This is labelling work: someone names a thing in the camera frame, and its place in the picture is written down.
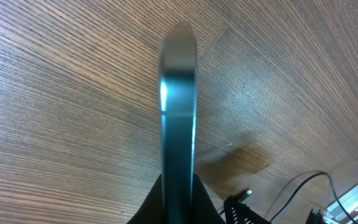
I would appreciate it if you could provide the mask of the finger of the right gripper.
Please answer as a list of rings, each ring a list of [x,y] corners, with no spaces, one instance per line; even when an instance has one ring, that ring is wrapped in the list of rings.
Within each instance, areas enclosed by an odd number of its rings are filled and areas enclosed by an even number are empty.
[[[239,203],[234,197],[224,201],[224,210],[227,224],[270,224],[246,204]]]
[[[321,210],[311,210],[305,224],[325,224]]]

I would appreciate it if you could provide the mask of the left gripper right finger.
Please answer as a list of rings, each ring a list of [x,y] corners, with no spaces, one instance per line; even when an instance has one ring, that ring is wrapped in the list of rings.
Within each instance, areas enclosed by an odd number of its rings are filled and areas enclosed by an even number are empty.
[[[194,224],[225,224],[197,174],[193,175],[191,214]]]

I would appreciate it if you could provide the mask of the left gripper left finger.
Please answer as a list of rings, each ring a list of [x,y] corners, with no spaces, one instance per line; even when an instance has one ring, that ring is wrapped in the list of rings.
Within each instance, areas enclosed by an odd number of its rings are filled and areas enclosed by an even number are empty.
[[[163,223],[163,195],[162,176],[159,175],[149,194],[135,215],[127,224],[162,224]]]

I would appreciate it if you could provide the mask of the Galaxy smartphone with teal screen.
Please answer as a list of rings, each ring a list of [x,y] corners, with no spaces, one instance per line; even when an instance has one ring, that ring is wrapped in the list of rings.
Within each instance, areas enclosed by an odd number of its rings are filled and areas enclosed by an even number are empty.
[[[164,223],[190,223],[195,155],[197,43],[189,22],[174,24],[158,55]]]

